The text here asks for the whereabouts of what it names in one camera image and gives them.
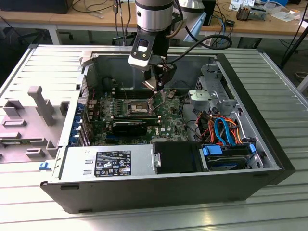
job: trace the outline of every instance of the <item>white paper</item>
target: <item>white paper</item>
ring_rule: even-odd
[[[280,12],[275,13],[275,14],[271,14],[271,16],[278,18],[280,20],[283,20],[285,22],[290,22],[294,19],[294,17],[290,13],[283,12],[283,11],[280,11]]]

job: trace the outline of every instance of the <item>green circuit board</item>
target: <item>green circuit board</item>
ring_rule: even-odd
[[[170,99],[168,93],[169,91],[165,90],[163,94],[157,94],[149,104],[152,110],[148,112],[143,111],[144,105],[149,102],[149,99],[145,98],[117,99],[113,94],[105,93],[99,99],[90,102],[88,110],[93,131],[91,145],[150,144],[161,140],[188,140],[186,127],[179,113],[180,97],[174,96]],[[146,135],[115,135],[112,124],[127,120],[146,122]]]

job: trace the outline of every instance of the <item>desk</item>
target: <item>desk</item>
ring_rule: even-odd
[[[87,0],[87,5],[99,3],[98,0]],[[284,22],[272,16],[267,16],[265,22],[252,21],[242,22],[236,20],[235,11],[227,11],[226,3],[230,0],[218,0],[221,11],[227,18],[235,21],[232,36],[234,37],[251,37],[251,38],[268,38],[268,39],[292,39],[298,28],[298,21]],[[97,10],[103,7],[112,5],[111,1],[100,6],[94,6],[91,9]],[[290,4],[288,8],[305,7],[306,1],[302,1],[299,5]],[[135,5],[131,6],[131,21],[128,26],[129,32],[136,31],[136,16]],[[76,5],[77,9],[85,10],[83,2]],[[123,20],[126,24],[128,20],[128,4],[122,4]],[[87,13],[76,12],[70,9],[67,14],[53,14],[53,13],[27,13],[27,12],[2,12],[0,15],[5,18],[13,27],[23,28],[44,28],[49,30],[53,44],[61,44],[59,40],[58,30],[87,30],[87,31],[115,31],[115,17],[112,8],[103,11],[103,19],[94,17]],[[120,17],[118,14],[118,26],[120,24]],[[0,20],[0,27],[7,26],[5,22]],[[204,26],[201,35],[211,35],[218,33],[221,27],[216,19],[212,20],[211,26]]]

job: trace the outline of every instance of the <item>computer case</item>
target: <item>computer case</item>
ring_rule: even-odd
[[[0,0],[2,11],[67,13],[74,0]]]
[[[206,13],[203,26],[210,26],[214,8],[216,5],[216,0],[203,0],[202,3],[204,5],[204,12]]]

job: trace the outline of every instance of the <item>open computer chassis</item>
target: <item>open computer chassis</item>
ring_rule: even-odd
[[[156,93],[128,54],[93,52],[84,67],[41,183],[65,211],[245,200],[295,171],[223,54],[185,57]]]

